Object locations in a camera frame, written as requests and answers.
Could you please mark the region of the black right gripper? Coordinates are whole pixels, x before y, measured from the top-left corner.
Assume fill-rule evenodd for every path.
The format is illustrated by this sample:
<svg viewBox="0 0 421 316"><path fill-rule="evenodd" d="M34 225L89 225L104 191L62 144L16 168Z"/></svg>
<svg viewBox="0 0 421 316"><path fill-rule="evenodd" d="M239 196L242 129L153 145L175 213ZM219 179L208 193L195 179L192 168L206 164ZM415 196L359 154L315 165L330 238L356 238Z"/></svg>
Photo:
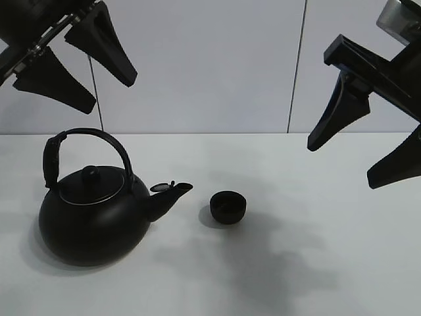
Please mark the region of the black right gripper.
<svg viewBox="0 0 421 316"><path fill-rule="evenodd" d="M370 113L374 93L420 121L420 25L407 28L409 43L391 60L343 34L324 52L324 63L339 70L328 105L307 138L316 151L345 127ZM367 171L371 189L420 176L420 125L391 153Z"/></svg>

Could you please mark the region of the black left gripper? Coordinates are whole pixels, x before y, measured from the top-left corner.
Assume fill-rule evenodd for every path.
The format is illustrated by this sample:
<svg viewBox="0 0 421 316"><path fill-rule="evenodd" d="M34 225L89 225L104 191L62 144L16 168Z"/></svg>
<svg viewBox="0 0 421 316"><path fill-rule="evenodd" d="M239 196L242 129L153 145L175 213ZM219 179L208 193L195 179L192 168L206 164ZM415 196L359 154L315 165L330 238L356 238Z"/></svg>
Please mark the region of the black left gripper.
<svg viewBox="0 0 421 316"><path fill-rule="evenodd" d="M137 70L123 49L103 1L2 1L1 82L16 74L13 87L54 99L90 114L96 98L77 81L47 44L75 17L65 41L104 66L125 86L133 86Z"/></svg>

